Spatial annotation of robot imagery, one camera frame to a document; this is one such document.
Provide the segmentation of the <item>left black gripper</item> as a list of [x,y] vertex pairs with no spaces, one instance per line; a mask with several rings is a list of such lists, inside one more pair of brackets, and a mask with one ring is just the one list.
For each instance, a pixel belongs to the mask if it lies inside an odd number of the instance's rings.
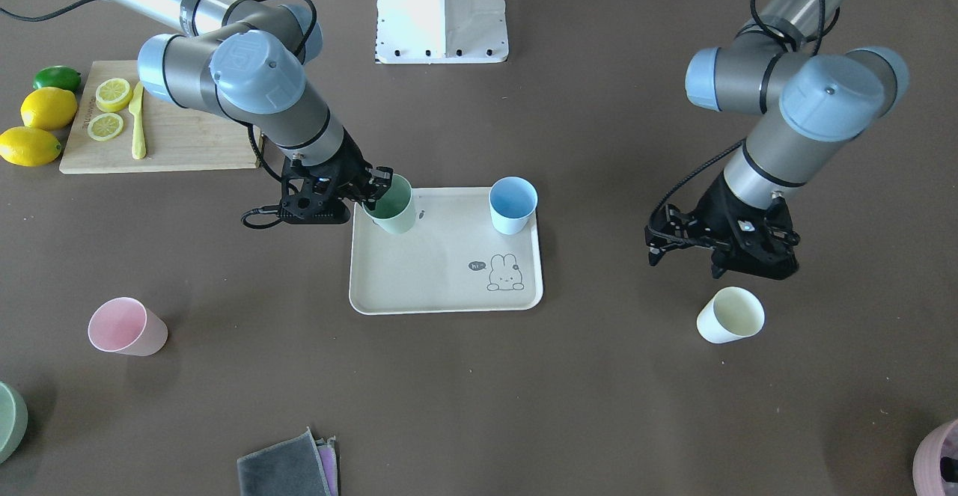
[[644,240],[653,266],[667,251],[708,248],[715,279],[729,271],[786,279],[799,269],[794,248],[800,237],[784,197],[773,197],[768,207],[752,207],[729,189],[723,176],[716,178],[688,214],[674,205],[654,210],[644,228]]

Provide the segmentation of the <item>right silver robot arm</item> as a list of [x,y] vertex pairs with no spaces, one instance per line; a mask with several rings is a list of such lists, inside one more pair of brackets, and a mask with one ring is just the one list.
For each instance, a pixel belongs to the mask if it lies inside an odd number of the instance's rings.
[[308,81],[321,49],[314,5],[266,0],[103,0],[178,28],[139,52],[144,89],[181,108],[258,128],[284,154],[281,198],[266,213],[291,224],[343,224],[349,202],[373,212],[393,182],[375,168]]

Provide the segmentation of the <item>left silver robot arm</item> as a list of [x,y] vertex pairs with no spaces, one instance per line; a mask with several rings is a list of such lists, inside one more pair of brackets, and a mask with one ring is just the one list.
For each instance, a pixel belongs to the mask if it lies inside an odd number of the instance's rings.
[[644,228],[649,262],[707,248],[714,278],[742,272],[785,279],[799,268],[790,201],[845,145],[890,113],[906,92],[906,62],[886,47],[823,54],[843,0],[771,0],[729,47],[702,49],[685,77],[695,106],[759,115],[719,154],[726,165],[691,212],[663,198]]

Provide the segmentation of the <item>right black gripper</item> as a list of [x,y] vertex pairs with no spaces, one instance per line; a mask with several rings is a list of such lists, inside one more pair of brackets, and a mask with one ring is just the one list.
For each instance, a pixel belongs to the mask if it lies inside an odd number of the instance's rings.
[[344,224],[350,219],[346,200],[376,209],[393,175],[392,168],[373,168],[346,133],[328,161],[310,168],[301,161],[284,161],[278,217],[290,224]]

